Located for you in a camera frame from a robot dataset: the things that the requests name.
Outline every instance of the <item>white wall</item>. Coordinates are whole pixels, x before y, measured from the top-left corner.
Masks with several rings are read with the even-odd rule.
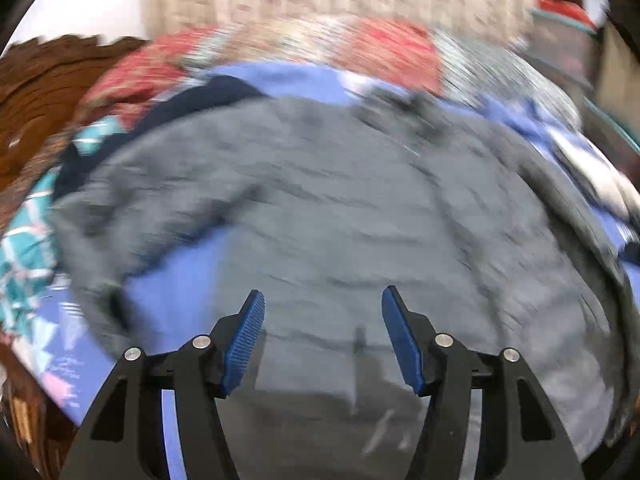
[[[36,0],[9,44],[37,36],[52,40],[63,34],[94,36],[103,43],[121,36],[147,38],[140,0]]]
[[[602,25],[606,19],[605,10],[609,9],[608,0],[582,0],[582,6],[591,21],[596,25]]]

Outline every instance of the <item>teal plaid fabric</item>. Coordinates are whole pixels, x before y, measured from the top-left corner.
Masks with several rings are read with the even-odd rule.
[[[105,137],[123,132],[118,118],[108,116],[86,127],[73,142],[81,155],[90,155]],[[0,322],[6,332],[30,336],[33,311],[40,306],[38,295],[58,264],[48,221],[58,170],[41,177],[0,241]]]

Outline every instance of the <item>clothing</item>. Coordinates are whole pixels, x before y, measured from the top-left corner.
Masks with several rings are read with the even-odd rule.
[[[151,108],[151,98],[173,87],[186,74],[175,61],[207,37],[212,28],[188,28],[144,46],[105,73],[80,99],[72,126],[115,115],[130,130]]]
[[[53,200],[78,190],[100,163],[113,156],[125,144],[140,138],[157,126],[208,108],[228,106],[244,99],[263,96],[263,93],[244,81],[221,75],[210,79],[204,86],[190,88],[166,102],[157,104],[128,135],[111,136],[91,156],[81,156],[78,153],[76,140],[76,143],[70,144],[63,153],[62,168],[56,180]]]
[[[98,149],[105,137],[122,131],[115,117],[88,126],[71,144],[82,156]],[[58,265],[58,248],[49,225],[49,208],[59,168],[49,170],[31,189],[0,240],[0,323],[6,332],[31,335],[40,294]]]
[[[185,78],[180,85],[160,94],[156,99],[166,100],[199,86],[211,77],[229,75],[245,81],[271,97],[302,97],[321,103],[346,106],[355,102],[369,88],[402,89],[370,77],[342,72],[328,66],[299,64],[285,61],[255,61],[234,65],[217,66]]]
[[[607,425],[622,428],[640,377],[638,313],[615,251],[577,189],[513,131],[385,99],[358,113],[366,124],[296,99],[210,110],[105,161],[52,215],[90,328],[113,353],[137,344],[108,309],[124,276],[232,217],[213,309],[231,314],[253,287],[268,303],[253,371],[220,407],[244,468],[299,478],[318,439],[333,458],[322,474],[406,465],[398,443],[419,432],[422,404],[380,317],[389,283],[470,348],[518,348],[584,457]],[[398,439],[369,464],[388,410]],[[274,464],[276,447],[295,463]]]
[[[431,31],[405,20],[312,16],[252,22],[231,34],[224,48],[205,43],[189,53],[185,66],[192,66],[193,59],[203,60],[197,65],[201,68],[259,59],[327,64],[414,90],[440,92],[440,59]]]
[[[569,96],[513,52],[438,29],[433,43],[442,60],[442,95],[447,99],[481,107],[486,94],[501,101],[530,98],[572,132],[580,131],[580,114]]]
[[[640,195],[629,179],[614,168],[609,161],[573,146],[564,137],[552,132],[556,144],[556,156],[568,169],[583,193],[611,211],[622,221],[635,226],[640,220]]]

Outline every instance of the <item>blue cloth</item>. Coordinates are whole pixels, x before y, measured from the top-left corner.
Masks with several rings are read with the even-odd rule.
[[[205,74],[203,80],[213,74],[241,78],[270,96],[297,95],[337,105],[348,105],[358,96],[353,89],[345,88],[349,78],[345,78],[344,73],[327,67],[284,62],[242,63],[212,69]],[[187,81],[179,89],[202,84],[203,80]],[[390,87],[380,82],[376,84]],[[172,94],[175,92],[160,99],[166,99]],[[476,113],[458,105],[442,105],[463,113]],[[492,102],[482,113],[487,118],[508,124],[532,141],[541,152],[546,152],[546,156],[552,157],[548,149],[548,128],[562,126],[559,123],[544,123],[541,120],[544,118],[543,111],[527,106],[512,108]],[[622,244],[622,234],[615,219],[596,208],[594,213],[600,218],[614,243]],[[150,343],[146,350],[149,353],[177,349],[194,335],[208,333],[217,321],[218,316],[209,309],[209,298],[215,286],[216,265],[222,257],[224,243],[225,234],[213,232],[193,246],[175,249],[158,268],[128,281],[127,293],[148,319]],[[634,293],[640,294],[640,268],[625,268],[629,272]],[[249,289],[251,284],[247,283],[247,291]],[[171,315],[176,310],[180,311],[180,316]],[[41,322],[54,327],[41,332],[53,333],[53,336],[49,336],[46,341],[34,341],[34,352],[44,352],[50,356],[49,365],[42,371],[46,370],[70,385],[71,393],[62,400],[62,409],[72,420],[80,423],[102,382],[110,373],[113,362],[105,357],[86,329],[81,335],[75,336],[72,345],[69,344],[70,330],[67,327],[77,327],[82,320],[78,314],[78,306],[73,303],[65,286],[49,287],[46,296],[42,298],[39,317]],[[75,317],[74,322],[69,321],[72,317]],[[173,480],[185,479],[172,392],[163,393],[162,416],[171,477]]]

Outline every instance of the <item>pile of clothes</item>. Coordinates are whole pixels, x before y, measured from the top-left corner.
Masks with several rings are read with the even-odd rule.
[[[258,288],[258,358],[219,405],[241,476],[389,478],[425,413],[380,316],[393,284],[468,348],[521,351],[580,458],[615,440],[640,390],[640,317],[594,211],[637,223],[638,193],[512,54],[350,20],[295,20],[278,39],[271,25],[261,49],[242,30],[192,31],[190,48],[165,39],[108,73],[76,116],[94,122],[3,235],[5,328],[34,338],[65,288],[61,308],[112,358],[166,351],[163,330],[197,318],[208,332]],[[408,42],[383,64],[367,50]],[[47,286],[55,272],[70,283]],[[60,374],[41,355],[38,373]]]

